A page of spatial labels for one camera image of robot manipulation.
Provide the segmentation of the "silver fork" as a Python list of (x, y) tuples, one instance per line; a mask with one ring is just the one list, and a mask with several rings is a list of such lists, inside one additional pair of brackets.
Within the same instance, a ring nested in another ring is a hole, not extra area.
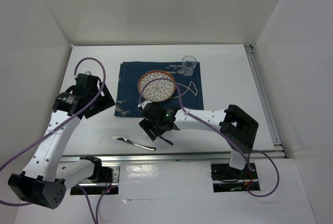
[(161, 138), (163, 141), (165, 141), (166, 143), (168, 143), (169, 145), (174, 145), (174, 143), (173, 142), (171, 142), (171, 141), (169, 141), (169, 140), (167, 140), (167, 139), (165, 139), (164, 137), (162, 137), (162, 136), (160, 136), (159, 138)]

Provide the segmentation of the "silver table knife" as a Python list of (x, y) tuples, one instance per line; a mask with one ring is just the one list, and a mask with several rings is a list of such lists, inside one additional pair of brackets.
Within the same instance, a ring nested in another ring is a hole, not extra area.
[(131, 140), (129, 140), (128, 138), (125, 138), (125, 137), (121, 137), (121, 136), (112, 136), (111, 137), (112, 139), (114, 140), (119, 140), (119, 141), (122, 141), (122, 142), (125, 142), (125, 143), (128, 143), (130, 145), (133, 145), (133, 146), (136, 146), (136, 147), (139, 147), (141, 149), (145, 149), (145, 150), (148, 150), (148, 151), (156, 151), (156, 148), (155, 147), (150, 147), (150, 146), (145, 146), (143, 144), (139, 144), (137, 142), (133, 142)]

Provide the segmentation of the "patterned ceramic plate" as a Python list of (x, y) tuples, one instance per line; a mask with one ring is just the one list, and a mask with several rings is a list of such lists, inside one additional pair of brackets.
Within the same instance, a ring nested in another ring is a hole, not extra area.
[(145, 73), (138, 81), (137, 88), (139, 94), (151, 102), (163, 102), (170, 99), (175, 91), (174, 77), (160, 70)]

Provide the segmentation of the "blue fish placemat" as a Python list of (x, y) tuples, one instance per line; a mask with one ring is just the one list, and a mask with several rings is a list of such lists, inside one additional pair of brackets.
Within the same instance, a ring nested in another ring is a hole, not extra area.
[(155, 70), (164, 71), (173, 76), (180, 89), (184, 107), (196, 110), (204, 109), (199, 62), (196, 64), (194, 73), (191, 76), (184, 76), (181, 62), (135, 61), (124, 62), (120, 65), (114, 116), (141, 117), (141, 113), (137, 108), (139, 100), (137, 85), (144, 74)]

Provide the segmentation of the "clear drinking glass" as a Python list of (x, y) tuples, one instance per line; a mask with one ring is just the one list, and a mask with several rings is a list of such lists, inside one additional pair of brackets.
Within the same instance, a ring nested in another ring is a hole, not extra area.
[(185, 56), (182, 58), (182, 73), (185, 76), (192, 76), (197, 64), (197, 59), (193, 56)]

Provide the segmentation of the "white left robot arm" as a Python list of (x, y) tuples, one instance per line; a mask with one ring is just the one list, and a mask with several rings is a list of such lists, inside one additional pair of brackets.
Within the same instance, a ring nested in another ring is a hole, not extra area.
[(65, 193), (80, 181), (111, 182), (112, 169), (101, 159), (84, 155), (72, 165), (58, 168), (62, 154), (82, 118), (90, 118), (115, 102), (97, 76), (78, 74), (76, 84), (59, 94), (53, 105), (46, 138), (20, 174), (12, 174), (8, 185), (27, 203), (57, 208)]

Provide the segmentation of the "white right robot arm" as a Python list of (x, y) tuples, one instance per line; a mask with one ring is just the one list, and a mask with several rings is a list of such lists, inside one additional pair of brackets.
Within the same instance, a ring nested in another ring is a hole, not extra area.
[(144, 118), (139, 126), (152, 141), (172, 130), (212, 131), (224, 138), (232, 149), (227, 166), (229, 176), (239, 178), (246, 167), (252, 170), (249, 156), (259, 123), (239, 106), (230, 104), (226, 110), (213, 111), (181, 107), (166, 110), (146, 100), (138, 105), (138, 109)]

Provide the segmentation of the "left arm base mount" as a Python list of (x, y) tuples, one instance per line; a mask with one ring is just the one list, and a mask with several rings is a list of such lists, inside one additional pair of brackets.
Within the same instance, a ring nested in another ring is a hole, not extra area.
[(117, 195), (119, 193), (120, 166), (111, 164), (110, 171), (104, 173), (96, 182), (84, 179), (78, 183), (87, 195)]

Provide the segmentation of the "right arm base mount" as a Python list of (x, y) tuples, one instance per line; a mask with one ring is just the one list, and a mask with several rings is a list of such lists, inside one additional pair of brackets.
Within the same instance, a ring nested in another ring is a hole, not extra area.
[(251, 163), (251, 166), (253, 170), (247, 165), (243, 170), (237, 170), (228, 164), (211, 164), (213, 192), (241, 192), (246, 191), (248, 186), (250, 191), (260, 191), (255, 164)]

